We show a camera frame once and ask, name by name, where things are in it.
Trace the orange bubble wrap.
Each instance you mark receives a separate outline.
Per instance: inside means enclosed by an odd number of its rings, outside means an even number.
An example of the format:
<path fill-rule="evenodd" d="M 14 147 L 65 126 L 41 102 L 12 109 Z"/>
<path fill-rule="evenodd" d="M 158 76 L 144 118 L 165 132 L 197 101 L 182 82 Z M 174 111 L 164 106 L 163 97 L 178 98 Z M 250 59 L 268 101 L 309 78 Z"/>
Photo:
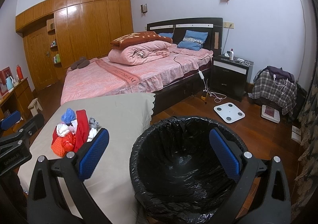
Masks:
<path fill-rule="evenodd" d="M 53 153 L 61 158 L 66 155 L 66 151 L 62 145 L 63 138 L 57 137 L 55 141 L 51 144 L 51 149 Z"/>

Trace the white plastic bag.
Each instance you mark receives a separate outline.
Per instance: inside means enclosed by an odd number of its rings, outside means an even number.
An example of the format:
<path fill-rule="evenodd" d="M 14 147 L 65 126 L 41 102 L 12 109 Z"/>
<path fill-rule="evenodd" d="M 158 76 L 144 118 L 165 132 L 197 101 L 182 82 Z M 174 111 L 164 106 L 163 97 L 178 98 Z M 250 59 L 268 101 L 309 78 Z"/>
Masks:
<path fill-rule="evenodd" d="M 68 127 L 68 125 L 63 124 L 63 123 L 59 123 L 56 126 L 56 133 L 59 137 L 65 137 L 67 134 L 69 134 L 70 129 Z"/>

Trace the blue plastic bag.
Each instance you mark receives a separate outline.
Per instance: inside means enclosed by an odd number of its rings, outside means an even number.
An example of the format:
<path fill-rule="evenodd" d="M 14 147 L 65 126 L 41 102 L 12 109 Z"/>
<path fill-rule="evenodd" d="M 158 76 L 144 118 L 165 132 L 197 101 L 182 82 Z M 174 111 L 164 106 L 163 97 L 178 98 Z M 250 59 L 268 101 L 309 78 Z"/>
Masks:
<path fill-rule="evenodd" d="M 70 125 L 75 119 L 76 113 L 71 108 L 67 108 L 65 113 L 61 116 L 61 121 L 66 125 Z"/>

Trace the red cloth strip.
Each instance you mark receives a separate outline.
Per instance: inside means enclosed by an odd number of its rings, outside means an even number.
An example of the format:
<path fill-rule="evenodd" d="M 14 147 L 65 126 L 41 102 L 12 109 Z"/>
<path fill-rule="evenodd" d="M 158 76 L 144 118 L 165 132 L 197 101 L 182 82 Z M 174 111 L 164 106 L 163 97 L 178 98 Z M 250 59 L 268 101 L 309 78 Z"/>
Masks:
<path fill-rule="evenodd" d="M 89 122 L 87 118 L 86 111 L 77 110 L 77 130 L 75 135 L 75 144 L 74 144 L 74 152 L 77 152 L 82 145 L 87 142 L 87 138 L 89 135 Z"/>

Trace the grey sock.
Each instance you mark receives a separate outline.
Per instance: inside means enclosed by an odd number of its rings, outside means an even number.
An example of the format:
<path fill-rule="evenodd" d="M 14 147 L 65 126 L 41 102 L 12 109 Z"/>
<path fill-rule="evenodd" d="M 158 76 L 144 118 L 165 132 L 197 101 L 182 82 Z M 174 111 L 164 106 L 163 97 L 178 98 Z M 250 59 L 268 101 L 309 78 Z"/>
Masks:
<path fill-rule="evenodd" d="M 98 122 L 94 117 L 90 117 L 89 120 L 88 120 L 88 122 L 89 122 L 89 127 L 90 127 L 91 129 L 96 129 L 96 130 L 98 130 L 98 129 L 100 128 L 99 122 Z"/>

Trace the red plastic bag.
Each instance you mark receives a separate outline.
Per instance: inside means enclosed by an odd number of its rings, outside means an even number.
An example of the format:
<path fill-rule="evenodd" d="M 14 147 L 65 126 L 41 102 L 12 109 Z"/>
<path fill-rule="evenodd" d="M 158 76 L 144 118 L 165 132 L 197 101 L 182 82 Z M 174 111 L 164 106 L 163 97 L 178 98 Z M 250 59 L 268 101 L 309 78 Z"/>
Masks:
<path fill-rule="evenodd" d="M 74 150 L 76 142 L 76 137 L 72 132 L 69 132 L 65 137 L 61 140 L 61 145 L 65 152 L 70 152 Z"/>

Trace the black lined trash bin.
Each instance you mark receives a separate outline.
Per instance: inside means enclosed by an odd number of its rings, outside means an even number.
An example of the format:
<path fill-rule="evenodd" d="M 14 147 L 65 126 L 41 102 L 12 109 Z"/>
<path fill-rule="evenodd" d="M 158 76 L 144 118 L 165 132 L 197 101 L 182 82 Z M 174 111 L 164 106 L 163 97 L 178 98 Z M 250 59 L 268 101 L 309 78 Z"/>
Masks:
<path fill-rule="evenodd" d="M 130 178 L 146 216 L 163 223 L 208 223 L 228 199 L 236 184 L 210 145 L 213 128 L 247 150 L 230 128 L 199 116 L 166 118 L 137 138 Z"/>

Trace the wooden side cabinet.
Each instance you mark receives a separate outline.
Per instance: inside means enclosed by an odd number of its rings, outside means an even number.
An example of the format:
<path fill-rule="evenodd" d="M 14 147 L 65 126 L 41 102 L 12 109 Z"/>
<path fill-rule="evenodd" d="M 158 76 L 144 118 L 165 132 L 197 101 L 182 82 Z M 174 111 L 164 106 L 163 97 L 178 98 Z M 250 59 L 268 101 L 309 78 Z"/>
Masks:
<path fill-rule="evenodd" d="M 27 78 L 23 79 L 12 92 L 6 93 L 1 98 L 1 120 L 5 118 L 5 113 L 12 114 L 15 111 L 19 111 L 24 120 L 28 120 L 32 117 L 31 111 L 28 108 L 29 104 L 34 99 L 34 95 L 31 91 Z"/>

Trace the small white stool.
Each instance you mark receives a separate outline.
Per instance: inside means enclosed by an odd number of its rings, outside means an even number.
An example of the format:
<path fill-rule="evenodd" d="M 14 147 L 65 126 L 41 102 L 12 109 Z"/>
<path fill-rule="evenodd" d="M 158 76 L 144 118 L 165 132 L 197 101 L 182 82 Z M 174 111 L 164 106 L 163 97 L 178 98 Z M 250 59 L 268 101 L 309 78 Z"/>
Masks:
<path fill-rule="evenodd" d="M 28 109 L 31 111 L 32 116 L 36 116 L 39 111 L 42 111 L 43 108 L 40 105 L 38 98 L 34 98 L 28 106 Z"/>

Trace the light blue kettle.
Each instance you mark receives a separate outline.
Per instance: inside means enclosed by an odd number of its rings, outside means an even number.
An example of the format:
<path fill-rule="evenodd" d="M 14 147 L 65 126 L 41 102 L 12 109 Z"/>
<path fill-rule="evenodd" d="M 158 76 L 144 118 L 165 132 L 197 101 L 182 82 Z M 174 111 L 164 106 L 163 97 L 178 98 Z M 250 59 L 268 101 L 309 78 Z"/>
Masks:
<path fill-rule="evenodd" d="M 8 76 L 6 78 L 6 86 L 8 90 L 12 90 L 14 88 L 13 78 L 12 76 Z"/>

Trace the red thermos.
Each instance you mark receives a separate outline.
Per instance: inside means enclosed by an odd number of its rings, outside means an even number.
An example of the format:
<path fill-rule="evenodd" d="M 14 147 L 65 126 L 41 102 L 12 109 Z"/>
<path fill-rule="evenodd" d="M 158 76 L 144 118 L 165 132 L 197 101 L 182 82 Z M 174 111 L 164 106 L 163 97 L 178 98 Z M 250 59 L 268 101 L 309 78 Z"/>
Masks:
<path fill-rule="evenodd" d="M 16 71 L 17 71 L 17 75 L 18 75 L 19 80 L 22 80 L 24 77 L 23 77 L 23 73 L 21 71 L 21 67 L 19 65 L 17 65 Z"/>

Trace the dark neck pillow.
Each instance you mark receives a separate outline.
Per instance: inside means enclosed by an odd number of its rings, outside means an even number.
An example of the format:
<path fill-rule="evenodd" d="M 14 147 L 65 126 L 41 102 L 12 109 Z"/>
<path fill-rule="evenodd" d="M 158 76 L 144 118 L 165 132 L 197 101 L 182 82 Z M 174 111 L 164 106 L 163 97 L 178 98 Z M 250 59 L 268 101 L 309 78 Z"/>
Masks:
<path fill-rule="evenodd" d="M 78 61 L 71 64 L 71 70 L 85 68 L 90 64 L 90 61 L 85 57 L 81 57 Z"/>

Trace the white bathroom scale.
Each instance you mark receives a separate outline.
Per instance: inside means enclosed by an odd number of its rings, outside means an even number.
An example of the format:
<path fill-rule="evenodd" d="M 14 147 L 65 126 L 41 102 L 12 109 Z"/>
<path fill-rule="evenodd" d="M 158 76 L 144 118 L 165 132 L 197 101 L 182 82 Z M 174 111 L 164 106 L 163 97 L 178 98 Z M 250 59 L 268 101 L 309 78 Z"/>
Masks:
<path fill-rule="evenodd" d="M 227 124 L 234 123 L 245 117 L 244 112 L 241 111 L 235 104 L 230 102 L 216 105 L 214 107 L 214 111 Z"/>

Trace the grey table cloth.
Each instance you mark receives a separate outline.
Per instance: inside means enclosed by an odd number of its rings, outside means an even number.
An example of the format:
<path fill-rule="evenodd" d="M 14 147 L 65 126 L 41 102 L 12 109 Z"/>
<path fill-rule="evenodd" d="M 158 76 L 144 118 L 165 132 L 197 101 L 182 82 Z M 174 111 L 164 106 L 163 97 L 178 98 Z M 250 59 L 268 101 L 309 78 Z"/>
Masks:
<path fill-rule="evenodd" d="M 55 126 L 67 108 L 84 109 L 108 130 L 110 142 L 92 176 L 84 184 L 112 223 L 136 223 L 138 203 L 132 187 L 129 159 L 136 139 L 150 126 L 155 97 L 148 93 L 131 93 L 79 99 L 64 103 L 44 125 L 30 147 L 31 160 L 18 171 L 23 191 L 28 192 L 33 170 L 39 156 L 57 156 L 51 150 Z"/>

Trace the wooden wardrobe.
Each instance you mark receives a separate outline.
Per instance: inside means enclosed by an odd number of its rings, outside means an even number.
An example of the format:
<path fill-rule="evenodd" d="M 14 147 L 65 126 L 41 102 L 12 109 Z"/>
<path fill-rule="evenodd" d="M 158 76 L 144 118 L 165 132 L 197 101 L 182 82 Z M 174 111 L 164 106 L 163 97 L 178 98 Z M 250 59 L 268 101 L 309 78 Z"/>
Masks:
<path fill-rule="evenodd" d="M 27 65 L 37 91 L 63 79 L 81 57 L 104 57 L 111 41 L 133 32 L 130 0 L 45 0 L 18 14 Z"/>

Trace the plaid cloth covered chair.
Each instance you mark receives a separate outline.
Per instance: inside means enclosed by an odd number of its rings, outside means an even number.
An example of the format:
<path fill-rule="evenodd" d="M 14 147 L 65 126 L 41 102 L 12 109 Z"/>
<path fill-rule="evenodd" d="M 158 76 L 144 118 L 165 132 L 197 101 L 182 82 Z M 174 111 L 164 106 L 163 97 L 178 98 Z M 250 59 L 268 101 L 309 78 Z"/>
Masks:
<path fill-rule="evenodd" d="M 253 84 L 253 99 L 264 98 L 280 107 L 283 115 L 293 115 L 297 104 L 297 84 L 293 74 L 267 66 L 257 72 Z"/>

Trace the black nightstand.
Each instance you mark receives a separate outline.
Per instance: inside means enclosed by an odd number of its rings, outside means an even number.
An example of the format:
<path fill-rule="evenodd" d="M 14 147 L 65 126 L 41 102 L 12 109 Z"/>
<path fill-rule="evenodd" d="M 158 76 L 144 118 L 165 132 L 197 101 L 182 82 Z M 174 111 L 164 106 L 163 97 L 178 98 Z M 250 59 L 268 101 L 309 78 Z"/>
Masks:
<path fill-rule="evenodd" d="M 225 55 L 213 57 L 210 88 L 236 101 L 241 102 L 247 83 L 252 76 L 254 62 Z"/>

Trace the folded pink quilt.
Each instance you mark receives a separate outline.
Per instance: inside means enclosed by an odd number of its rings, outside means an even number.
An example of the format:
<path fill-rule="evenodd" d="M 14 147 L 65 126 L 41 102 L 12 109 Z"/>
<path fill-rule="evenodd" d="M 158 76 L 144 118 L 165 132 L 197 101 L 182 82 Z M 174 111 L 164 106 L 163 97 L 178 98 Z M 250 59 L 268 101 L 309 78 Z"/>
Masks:
<path fill-rule="evenodd" d="M 113 63 L 137 66 L 168 57 L 170 47 L 171 44 L 165 41 L 150 41 L 128 46 L 122 51 L 112 49 L 108 54 L 108 59 Z"/>

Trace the brown folded blanket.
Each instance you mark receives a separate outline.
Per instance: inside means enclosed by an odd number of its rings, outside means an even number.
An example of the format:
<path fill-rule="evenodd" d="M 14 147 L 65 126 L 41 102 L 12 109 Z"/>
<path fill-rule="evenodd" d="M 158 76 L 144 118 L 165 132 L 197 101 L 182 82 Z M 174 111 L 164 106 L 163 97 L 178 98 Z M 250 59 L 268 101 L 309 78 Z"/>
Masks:
<path fill-rule="evenodd" d="M 144 31 L 138 33 L 130 33 L 114 39 L 113 41 L 111 41 L 111 46 L 116 47 L 119 50 L 123 50 L 128 46 L 143 44 L 150 41 L 164 41 L 170 44 L 173 42 L 172 38 L 170 37 L 159 35 L 154 31 Z"/>

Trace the white lotion bottle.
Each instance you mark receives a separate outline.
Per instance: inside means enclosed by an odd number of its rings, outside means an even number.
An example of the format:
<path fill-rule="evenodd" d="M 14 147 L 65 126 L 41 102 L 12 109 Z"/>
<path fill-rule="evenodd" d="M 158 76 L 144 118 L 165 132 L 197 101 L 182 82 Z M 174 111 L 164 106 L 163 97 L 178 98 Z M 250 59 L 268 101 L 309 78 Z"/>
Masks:
<path fill-rule="evenodd" d="M 234 60 L 234 51 L 233 51 L 232 48 L 231 48 L 230 53 L 229 53 L 229 58 L 230 58 L 231 61 Z"/>

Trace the bed with pink sheet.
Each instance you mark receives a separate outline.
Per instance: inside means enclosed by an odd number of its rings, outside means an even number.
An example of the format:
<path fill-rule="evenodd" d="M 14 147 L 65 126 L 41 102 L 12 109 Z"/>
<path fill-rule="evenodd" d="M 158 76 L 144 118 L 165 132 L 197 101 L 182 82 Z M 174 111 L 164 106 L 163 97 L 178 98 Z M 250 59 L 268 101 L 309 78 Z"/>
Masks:
<path fill-rule="evenodd" d="M 110 62 L 108 57 L 92 59 L 81 69 L 68 70 L 60 104 L 129 93 L 154 93 L 210 65 L 213 51 L 192 51 L 173 46 L 169 56 L 141 65 Z"/>

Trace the blue pillow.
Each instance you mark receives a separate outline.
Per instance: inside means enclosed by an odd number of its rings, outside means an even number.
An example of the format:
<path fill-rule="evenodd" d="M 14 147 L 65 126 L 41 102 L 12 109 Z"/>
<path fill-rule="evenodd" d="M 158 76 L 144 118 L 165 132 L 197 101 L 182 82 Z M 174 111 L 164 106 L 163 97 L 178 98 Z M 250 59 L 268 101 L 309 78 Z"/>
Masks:
<path fill-rule="evenodd" d="M 159 33 L 159 35 L 165 38 L 173 38 L 173 33 Z"/>
<path fill-rule="evenodd" d="M 184 38 L 181 42 L 179 42 L 177 47 L 190 49 L 192 51 L 199 51 L 201 48 L 203 48 L 208 34 L 208 32 L 186 30 Z"/>

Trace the black headboard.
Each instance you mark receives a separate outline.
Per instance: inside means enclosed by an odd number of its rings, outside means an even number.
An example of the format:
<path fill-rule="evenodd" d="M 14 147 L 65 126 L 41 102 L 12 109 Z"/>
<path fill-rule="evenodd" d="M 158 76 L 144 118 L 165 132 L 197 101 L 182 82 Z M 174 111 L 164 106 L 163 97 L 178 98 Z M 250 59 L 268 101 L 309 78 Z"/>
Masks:
<path fill-rule="evenodd" d="M 147 31 L 172 33 L 173 43 L 181 42 L 186 31 L 206 32 L 207 39 L 203 48 L 214 52 L 215 56 L 222 53 L 223 18 L 184 18 L 164 20 L 147 24 Z"/>

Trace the red picture frame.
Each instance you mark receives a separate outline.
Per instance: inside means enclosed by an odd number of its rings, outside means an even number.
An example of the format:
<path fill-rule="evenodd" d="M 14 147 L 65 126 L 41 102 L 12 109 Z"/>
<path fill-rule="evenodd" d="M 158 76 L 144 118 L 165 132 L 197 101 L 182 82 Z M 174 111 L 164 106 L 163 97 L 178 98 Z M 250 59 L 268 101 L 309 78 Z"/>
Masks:
<path fill-rule="evenodd" d="M 4 68 L 1 70 L 1 95 L 4 96 L 6 93 L 9 92 L 6 86 L 6 78 L 8 76 L 12 76 L 10 67 Z"/>

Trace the wall lamp left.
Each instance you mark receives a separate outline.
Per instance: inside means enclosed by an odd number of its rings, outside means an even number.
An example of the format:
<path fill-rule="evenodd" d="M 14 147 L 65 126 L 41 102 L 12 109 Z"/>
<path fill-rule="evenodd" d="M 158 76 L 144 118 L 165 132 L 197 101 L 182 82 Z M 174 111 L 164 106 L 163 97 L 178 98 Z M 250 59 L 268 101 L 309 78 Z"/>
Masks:
<path fill-rule="evenodd" d="M 141 13 L 146 14 L 147 12 L 148 12 L 147 4 L 142 4 L 141 5 Z"/>

